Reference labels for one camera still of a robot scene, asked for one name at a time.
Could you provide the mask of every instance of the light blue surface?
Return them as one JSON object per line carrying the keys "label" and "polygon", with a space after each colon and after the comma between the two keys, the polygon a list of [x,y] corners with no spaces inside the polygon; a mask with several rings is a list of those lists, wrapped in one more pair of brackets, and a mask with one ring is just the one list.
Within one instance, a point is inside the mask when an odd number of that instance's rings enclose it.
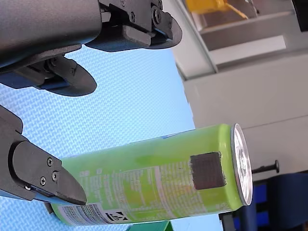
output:
{"label": "light blue surface", "polygon": [[[84,47],[67,57],[94,76],[98,87],[93,94],[70,98],[0,85],[0,104],[22,119],[23,134],[31,142],[52,155],[62,158],[194,128],[171,51],[105,53]],[[216,215],[207,220],[208,230],[219,224]],[[175,230],[189,230],[180,226]],[[126,227],[73,228],[48,215],[40,202],[0,197],[0,231],[119,231]]]}

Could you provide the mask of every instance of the can lid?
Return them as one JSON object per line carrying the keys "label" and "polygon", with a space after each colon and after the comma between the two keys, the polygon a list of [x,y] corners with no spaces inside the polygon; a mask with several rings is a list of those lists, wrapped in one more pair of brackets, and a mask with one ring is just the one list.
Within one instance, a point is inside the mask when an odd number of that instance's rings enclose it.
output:
{"label": "can lid", "polygon": [[253,193],[251,164],[246,140],[240,125],[231,129],[231,148],[235,179],[243,205],[250,205]]}

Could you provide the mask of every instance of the black square tape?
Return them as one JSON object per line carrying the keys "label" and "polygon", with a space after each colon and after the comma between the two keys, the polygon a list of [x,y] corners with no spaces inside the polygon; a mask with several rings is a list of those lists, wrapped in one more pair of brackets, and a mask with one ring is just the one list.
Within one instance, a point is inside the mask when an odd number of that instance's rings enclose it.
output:
{"label": "black square tape", "polygon": [[226,185],[219,152],[191,156],[192,179],[196,190]]}

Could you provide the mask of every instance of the energy drink can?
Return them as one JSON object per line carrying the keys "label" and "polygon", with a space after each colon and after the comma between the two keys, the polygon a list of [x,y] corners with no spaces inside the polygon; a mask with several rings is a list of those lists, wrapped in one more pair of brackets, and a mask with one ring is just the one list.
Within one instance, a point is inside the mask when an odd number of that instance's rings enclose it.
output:
{"label": "energy drink can", "polygon": [[52,204],[69,225],[168,220],[234,211],[252,200],[238,124],[221,124],[63,159],[87,205]]}

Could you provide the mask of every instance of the yellow object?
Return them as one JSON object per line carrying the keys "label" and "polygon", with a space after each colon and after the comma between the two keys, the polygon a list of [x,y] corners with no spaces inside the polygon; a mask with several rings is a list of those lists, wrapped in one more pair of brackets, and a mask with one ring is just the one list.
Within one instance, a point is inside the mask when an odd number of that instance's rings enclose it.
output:
{"label": "yellow object", "polygon": [[230,5],[229,3],[226,3],[226,5],[233,10],[234,12],[236,12],[239,16],[241,16],[244,19],[248,19],[247,15],[244,14],[243,12],[239,11],[238,9],[236,9],[234,6]]}
{"label": "yellow object", "polygon": [[227,0],[186,0],[188,9],[194,13],[210,13],[229,10]]}

